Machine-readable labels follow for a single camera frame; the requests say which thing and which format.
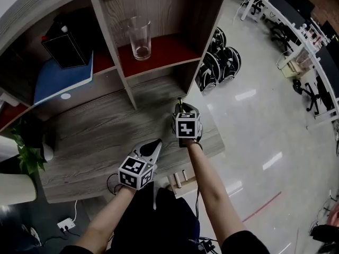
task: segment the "wooden desk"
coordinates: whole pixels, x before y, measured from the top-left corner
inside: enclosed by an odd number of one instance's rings
[[[165,85],[171,82],[170,79],[156,79],[152,82],[153,86],[161,85],[157,81],[163,82],[163,94],[177,93],[171,90],[172,85]],[[157,177],[181,170],[190,161],[187,150],[179,148],[171,130],[171,113],[177,101],[162,102],[161,97],[152,95],[151,89],[142,89],[149,92],[148,97],[155,99],[153,107],[145,106],[135,111],[126,93],[117,92],[73,108],[49,121],[47,127],[55,129],[57,134],[55,156],[46,164],[46,172],[40,171],[49,203],[108,193],[108,176],[117,172],[118,166],[140,141],[151,138],[163,140]],[[211,157],[224,151],[221,136],[195,83],[184,101],[197,107],[201,113],[204,153]]]

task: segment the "empty drinking glass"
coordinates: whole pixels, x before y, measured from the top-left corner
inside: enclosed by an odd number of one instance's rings
[[[148,59],[150,57],[150,21],[142,16],[131,18],[128,22],[128,34],[135,59]]]

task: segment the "office chair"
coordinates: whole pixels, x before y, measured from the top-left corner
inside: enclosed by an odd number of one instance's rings
[[[284,50],[287,52],[288,50],[293,51],[291,48],[291,45],[289,44],[289,41],[295,42],[296,45],[301,45],[301,42],[299,41],[298,37],[294,34],[294,32],[283,23],[276,23],[271,21],[270,19],[265,19],[265,22],[271,22],[273,23],[273,27],[270,29],[272,32],[272,41],[280,41],[284,45]]]
[[[326,90],[325,85],[320,78],[320,76],[316,77],[317,84],[314,83],[318,89],[318,94],[314,94],[311,86],[309,83],[305,83],[305,87],[309,88],[309,91],[301,87],[301,82],[297,79],[293,80],[293,89],[298,94],[302,94],[302,92],[305,92],[308,96],[311,98],[311,105],[310,107],[306,108],[306,111],[309,112],[312,110],[313,105],[316,107],[316,111],[314,112],[315,115],[319,115],[319,108],[317,104],[317,100],[320,99],[320,102],[323,101],[324,105],[326,106],[326,109],[329,111],[334,108],[333,101],[331,99],[331,96],[329,92]]]
[[[243,5],[247,6],[249,4],[249,0],[247,0],[246,3],[243,3]],[[251,12],[252,15],[255,14],[256,11],[261,12],[261,7],[265,6],[261,0],[254,0],[254,3],[252,5],[253,12]]]

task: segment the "forearm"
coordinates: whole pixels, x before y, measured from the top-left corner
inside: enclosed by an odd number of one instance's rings
[[[200,146],[190,143],[188,151],[206,212],[217,240],[222,245],[228,236],[245,230],[245,226],[234,210],[219,175],[208,163]]]
[[[102,253],[134,194],[134,189],[122,187],[116,197],[90,222],[85,234],[76,245],[84,247],[94,254]]]

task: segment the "power strip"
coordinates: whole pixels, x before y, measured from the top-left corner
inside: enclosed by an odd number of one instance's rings
[[[59,227],[60,231],[65,232],[66,230],[70,230],[71,228],[74,228],[75,224],[74,224],[73,220],[69,217],[69,218],[59,222],[58,227]]]

